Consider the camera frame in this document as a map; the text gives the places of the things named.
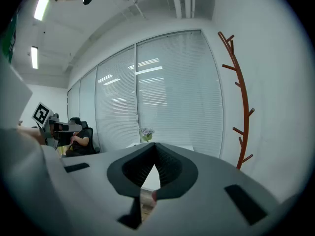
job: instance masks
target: flower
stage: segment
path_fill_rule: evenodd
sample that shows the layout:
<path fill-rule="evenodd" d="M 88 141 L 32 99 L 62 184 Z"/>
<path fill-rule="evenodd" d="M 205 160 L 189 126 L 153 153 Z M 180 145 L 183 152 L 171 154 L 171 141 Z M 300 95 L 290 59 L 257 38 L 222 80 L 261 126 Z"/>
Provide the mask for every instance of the flower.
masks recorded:
<path fill-rule="evenodd" d="M 140 128 L 139 131 L 145 141 L 149 142 L 152 139 L 152 134 L 154 133 L 152 128 Z"/>

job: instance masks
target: person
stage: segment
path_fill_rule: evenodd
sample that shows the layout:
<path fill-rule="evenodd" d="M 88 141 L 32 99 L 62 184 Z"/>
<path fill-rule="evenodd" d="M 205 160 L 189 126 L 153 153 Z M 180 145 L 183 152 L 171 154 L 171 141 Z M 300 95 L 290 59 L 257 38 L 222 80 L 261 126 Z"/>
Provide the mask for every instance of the person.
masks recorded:
<path fill-rule="evenodd" d="M 69 124 L 81 124 L 81 120 L 78 117 L 73 117 L 70 119 Z M 90 134 L 88 130 L 81 130 L 80 132 L 74 132 L 72 138 L 72 144 L 69 149 L 65 152 L 67 157 L 71 156 L 81 156 L 92 154 L 90 151 Z"/>

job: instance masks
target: window blind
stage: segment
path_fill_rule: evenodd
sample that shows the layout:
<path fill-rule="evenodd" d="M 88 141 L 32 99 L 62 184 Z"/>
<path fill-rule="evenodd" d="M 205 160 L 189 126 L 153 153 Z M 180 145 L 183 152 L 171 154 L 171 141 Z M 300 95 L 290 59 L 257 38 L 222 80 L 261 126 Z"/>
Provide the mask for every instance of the window blind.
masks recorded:
<path fill-rule="evenodd" d="M 140 142 L 133 63 L 130 47 L 97 67 L 95 114 L 103 152 Z"/>
<path fill-rule="evenodd" d="M 219 157 L 223 109 L 217 69 L 200 31 L 153 38 L 137 45 L 140 127 L 153 142 L 191 145 Z"/>
<path fill-rule="evenodd" d="M 72 117 L 80 117 L 79 114 L 80 81 L 73 85 L 68 92 L 68 120 Z"/>
<path fill-rule="evenodd" d="M 81 79 L 79 110 L 80 120 L 86 121 L 93 129 L 93 145 L 99 147 L 96 121 L 95 121 L 95 79 L 96 67 Z"/>

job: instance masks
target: coat rack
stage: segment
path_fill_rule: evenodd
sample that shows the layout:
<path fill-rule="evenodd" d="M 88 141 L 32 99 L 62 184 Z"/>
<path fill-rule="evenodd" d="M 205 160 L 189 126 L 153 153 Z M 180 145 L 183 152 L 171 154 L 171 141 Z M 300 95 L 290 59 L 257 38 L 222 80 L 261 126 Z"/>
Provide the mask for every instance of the coat rack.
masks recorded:
<path fill-rule="evenodd" d="M 229 65 L 225 65 L 225 64 L 223 64 L 222 66 L 236 72 L 238 82 L 235 82 L 235 85 L 237 85 L 241 89 L 241 93 L 242 93 L 243 109 L 244 109 L 244 130 L 241 131 L 238 128 L 233 127 L 234 131 L 236 131 L 237 133 L 239 133 L 240 135 L 243 136 L 243 139 L 241 137 L 238 138 L 240 141 L 240 145 L 241 145 L 241 153 L 240 153 L 240 157 L 238 159 L 237 166 L 236 166 L 237 169 L 241 169 L 242 164 L 253 157 L 253 155 L 251 154 L 244 159 L 247 141 L 248 141 L 248 133 L 249 133 L 249 128 L 250 128 L 250 116 L 255 111 L 255 109 L 252 108 L 249 111 L 245 81 L 243 78 L 243 74 L 242 74 L 240 65 L 239 65 L 239 63 L 238 63 L 238 61 L 234 55 L 234 43 L 232 40 L 234 38 L 234 35 L 230 36 L 228 39 L 226 39 L 224 37 L 224 35 L 222 34 L 221 31 L 218 32 L 218 35 L 219 35 L 220 39 L 222 40 L 223 44 L 225 45 L 225 48 L 227 49 L 228 53 L 230 54 L 230 57 L 232 59 L 233 65 L 234 65 L 234 67 L 229 66 Z"/>

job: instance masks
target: ceiling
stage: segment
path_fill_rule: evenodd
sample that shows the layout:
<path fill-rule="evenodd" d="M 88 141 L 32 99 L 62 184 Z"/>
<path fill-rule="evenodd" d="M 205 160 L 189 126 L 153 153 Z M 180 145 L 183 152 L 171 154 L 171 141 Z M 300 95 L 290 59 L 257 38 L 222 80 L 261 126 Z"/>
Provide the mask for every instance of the ceiling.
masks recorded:
<path fill-rule="evenodd" d="M 157 0 L 136 1 L 144 9 L 160 6 Z M 132 0 L 92 0 L 89 5 L 50 0 L 39 21 L 34 18 L 37 2 L 27 0 L 18 13 L 12 65 L 27 84 L 51 87 L 67 88 L 70 71 L 86 50 L 112 27 L 139 14 Z M 38 69 L 32 68 L 31 46 L 38 47 Z"/>

